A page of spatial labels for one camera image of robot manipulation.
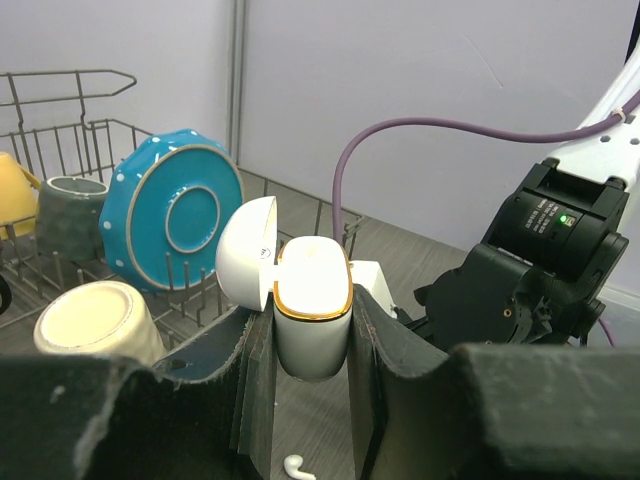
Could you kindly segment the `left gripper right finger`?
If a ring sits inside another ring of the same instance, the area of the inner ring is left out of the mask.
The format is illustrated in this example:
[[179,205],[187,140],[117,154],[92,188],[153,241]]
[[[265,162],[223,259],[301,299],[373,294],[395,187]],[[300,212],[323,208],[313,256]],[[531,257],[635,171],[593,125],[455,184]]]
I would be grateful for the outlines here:
[[635,479],[639,352],[463,344],[444,353],[356,288],[359,479]]

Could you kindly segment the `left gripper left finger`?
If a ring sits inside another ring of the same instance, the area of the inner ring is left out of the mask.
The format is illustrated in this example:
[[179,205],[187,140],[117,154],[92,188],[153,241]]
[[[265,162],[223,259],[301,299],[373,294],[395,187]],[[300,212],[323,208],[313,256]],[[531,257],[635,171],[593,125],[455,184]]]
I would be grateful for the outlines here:
[[265,479],[273,312],[238,307],[156,365],[108,355],[1,360],[5,479]]

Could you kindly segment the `white earbud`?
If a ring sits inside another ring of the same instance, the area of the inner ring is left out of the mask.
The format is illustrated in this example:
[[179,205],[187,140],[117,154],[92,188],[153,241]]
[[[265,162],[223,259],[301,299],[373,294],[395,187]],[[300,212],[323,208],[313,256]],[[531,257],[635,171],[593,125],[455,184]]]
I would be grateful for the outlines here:
[[301,455],[291,454],[283,460],[283,468],[287,476],[294,480],[316,480],[315,474],[302,470],[304,459]]

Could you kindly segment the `white charging case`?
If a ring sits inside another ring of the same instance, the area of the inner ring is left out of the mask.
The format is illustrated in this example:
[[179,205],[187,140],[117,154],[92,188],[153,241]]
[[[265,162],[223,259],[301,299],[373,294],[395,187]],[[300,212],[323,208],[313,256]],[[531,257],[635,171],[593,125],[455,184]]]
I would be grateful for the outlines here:
[[353,281],[343,247],[323,236],[277,246],[274,196],[233,213],[216,253],[216,276],[235,304],[263,312],[273,301],[279,361],[290,376],[321,382],[336,375],[346,353]]

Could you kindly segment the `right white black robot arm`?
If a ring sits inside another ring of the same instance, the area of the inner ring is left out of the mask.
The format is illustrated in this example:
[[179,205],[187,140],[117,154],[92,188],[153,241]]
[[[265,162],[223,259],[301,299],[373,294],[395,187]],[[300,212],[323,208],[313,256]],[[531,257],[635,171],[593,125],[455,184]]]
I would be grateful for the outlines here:
[[443,351],[587,337],[628,246],[625,210],[638,199],[637,54],[589,117],[612,123],[536,163],[463,264],[415,291],[425,314],[410,324],[414,333]]

